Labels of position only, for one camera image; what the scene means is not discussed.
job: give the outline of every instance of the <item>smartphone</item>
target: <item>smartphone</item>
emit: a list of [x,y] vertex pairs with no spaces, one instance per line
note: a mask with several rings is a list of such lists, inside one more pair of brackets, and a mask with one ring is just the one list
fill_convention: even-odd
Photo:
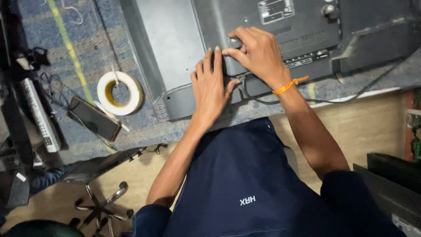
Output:
[[92,132],[111,142],[115,140],[121,128],[121,123],[118,120],[109,117],[97,107],[77,96],[72,97],[67,116],[79,124],[82,121]]

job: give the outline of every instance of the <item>hand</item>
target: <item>hand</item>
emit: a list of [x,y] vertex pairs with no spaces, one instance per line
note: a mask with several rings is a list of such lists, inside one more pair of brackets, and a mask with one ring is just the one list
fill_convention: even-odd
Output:
[[292,80],[288,68],[282,62],[281,52],[274,35],[257,27],[240,26],[228,36],[239,38],[243,46],[240,50],[226,48],[222,54],[235,58],[272,90],[278,90]]
[[205,130],[208,130],[221,114],[234,86],[239,80],[232,80],[224,88],[222,75],[221,49],[215,48],[213,72],[211,69],[212,49],[208,48],[205,58],[196,65],[196,71],[190,75],[196,99],[196,111],[192,121],[198,121]]

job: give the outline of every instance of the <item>desk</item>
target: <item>desk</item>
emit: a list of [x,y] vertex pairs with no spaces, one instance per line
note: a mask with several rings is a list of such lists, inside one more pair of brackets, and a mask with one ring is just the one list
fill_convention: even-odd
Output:
[[[98,30],[89,0],[65,1],[66,6],[74,6],[82,14],[84,21],[80,25],[71,23],[72,20],[79,21],[78,15],[73,10],[63,9],[60,1],[47,0],[46,4],[42,3],[43,0],[20,0],[18,4],[28,48],[38,46],[48,49],[51,66],[45,69],[49,73],[59,75],[61,81],[80,97],[87,99],[91,96],[92,99],[98,100],[97,82],[102,75],[111,71],[105,53],[105,50],[109,50],[109,42],[101,43],[103,37],[100,34],[105,34],[105,31]],[[107,36],[115,51],[116,69],[132,75],[139,80],[143,88],[146,88],[132,55],[115,2],[98,0],[97,3],[104,19]],[[306,98],[313,97],[320,100],[346,98],[356,94],[392,66],[384,65],[345,77],[342,83],[335,78],[313,81],[300,86],[300,91]],[[364,96],[421,86],[420,68],[421,55],[416,54]],[[69,90],[65,90],[64,94],[69,100],[73,95]],[[263,98],[267,101],[275,99],[274,95]],[[63,109],[54,104],[51,104],[51,107],[57,111],[55,117],[67,144],[67,148],[59,152],[65,164],[110,154],[101,141],[87,129],[69,119]],[[263,105],[247,100],[227,108],[216,122],[214,129],[282,112],[283,109],[279,104]],[[119,119],[131,129],[130,132],[121,130],[113,143],[120,151],[178,141],[189,124],[189,118],[159,123],[147,93],[139,110],[127,116],[119,116]]]

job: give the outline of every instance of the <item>black cable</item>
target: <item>black cable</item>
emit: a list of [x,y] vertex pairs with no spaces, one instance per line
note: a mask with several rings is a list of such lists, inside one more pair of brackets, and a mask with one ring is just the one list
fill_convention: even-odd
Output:
[[255,101],[257,101],[257,102],[259,102],[259,103],[262,103],[262,104],[265,104],[265,105],[275,105],[275,104],[278,104],[278,103],[280,103],[280,101],[279,100],[275,100],[275,101],[263,101],[263,100],[259,100],[259,99],[257,99],[257,97],[256,96],[251,96],[251,95],[249,95],[248,94],[248,92],[247,92],[247,88],[246,88],[246,82],[245,82],[245,79],[243,79],[242,80],[242,88],[243,88],[243,91],[244,91],[244,94],[247,96],[247,97],[249,97],[249,98],[251,98],[252,100],[255,100]]
[[[48,85],[48,91],[45,91],[43,84],[45,83],[44,81],[46,81],[47,85]],[[60,88],[55,88],[52,85],[53,81],[57,81],[60,84]],[[117,151],[117,149],[113,146],[111,146],[107,141],[105,141],[101,136],[99,136],[98,134],[96,134],[94,131],[92,131],[84,122],[83,120],[75,113],[72,111],[72,109],[70,108],[70,104],[69,101],[67,100],[66,96],[63,94],[62,90],[63,88],[68,89],[69,91],[71,91],[75,96],[78,96],[77,93],[75,91],[73,91],[71,88],[69,88],[68,86],[66,86],[61,80],[60,77],[58,75],[52,74],[51,76],[48,76],[47,73],[43,72],[40,74],[40,85],[41,85],[41,89],[44,92],[44,95],[51,100],[51,102],[55,105],[58,105],[59,107],[61,107],[62,109],[64,109],[66,112],[71,113],[78,121],[81,125],[83,125],[85,128],[87,128],[92,134],[94,134],[99,140],[101,140],[108,148]],[[56,98],[54,91],[57,91],[59,93],[59,97]]]
[[347,100],[344,100],[344,101],[328,101],[328,100],[317,100],[317,99],[305,99],[305,100],[308,101],[308,102],[317,102],[317,103],[343,104],[343,103],[349,102],[351,100],[357,99],[360,95],[362,95],[368,89],[370,89],[371,87],[376,85],[379,81],[381,81],[384,77],[386,77],[389,73],[391,73],[393,70],[398,68],[404,62],[406,62],[406,59],[403,60],[401,63],[393,66],[392,68],[390,68],[389,70],[387,70],[383,74],[381,74],[378,78],[374,79],[372,82],[370,82],[368,85],[366,85],[363,89],[361,89],[355,96],[353,96],[352,98],[349,98]]
[[[396,64],[395,66],[393,66],[392,68],[390,68],[389,70],[387,70],[386,72],[384,72],[383,74],[381,74],[379,77],[377,77],[376,79],[374,79],[372,82],[370,82],[368,85],[366,85],[362,90],[360,90],[354,97],[348,99],[348,100],[344,100],[344,101],[329,101],[329,100],[317,100],[317,99],[305,99],[308,102],[317,102],[317,103],[330,103],[330,104],[342,104],[342,103],[346,103],[349,102],[351,100],[354,100],[356,98],[358,98],[360,95],[362,95],[364,92],[366,92],[368,89],[370,89],[371,87],[373,87],[375,84],[377,84],[379,81],[381,81],[383,78],[385,78],[385,76],[387,76],[389,73],[391,73],[393,70],[395,70],[396,68],[398,68],[399,66],[401,66],[403,63],[405,63],[409,58],[411,58],[413,55],[415,55],[416,52],[414,52],[412,55],[410,55],[409,57],[407,57],[406,59],[404,59],[402,62],[400,62],[399,64]],[[243,79],[242,81],[242,87],[243,87],[243,91],[244,94],[265,105],[274,105],[274,104],[278,104],[280,103],[279,100],[276,101],[263,101],[263,100],[259,100],[257,97],[255,96],[250,96],[247,92],[247,87],[246,87],[246,82],[245,79]]]
[[150,150],[148,150],[148,149],[144,149],[145,151],[149,151],[149,152],[155,152],[156,154],[161,154],[161,151],[159,150],[159,147],[164,147],[164,148],[167,148],[168,147],[168,144],[165,144],[165,143],[159,143],[158,145],[157,145],[157,147],[155,148],[155,150],[153,150],[153,151],[150,151]]

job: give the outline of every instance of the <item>white tape roll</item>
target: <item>white tape roll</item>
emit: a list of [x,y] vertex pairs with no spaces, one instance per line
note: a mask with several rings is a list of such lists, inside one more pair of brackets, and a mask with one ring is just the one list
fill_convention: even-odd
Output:
[[143,101],[143,91],[139,82],[130,75],[122,72],[116,72],[118,80],[127,85],[130,91],[130,99],[125,104],[119,104],[111,95],[111,89],[115,83],[113,72],[106,73],[98,82],[97,93],[98,99],[102,106],[115,115],[126,115],[134,112],[139,108]]

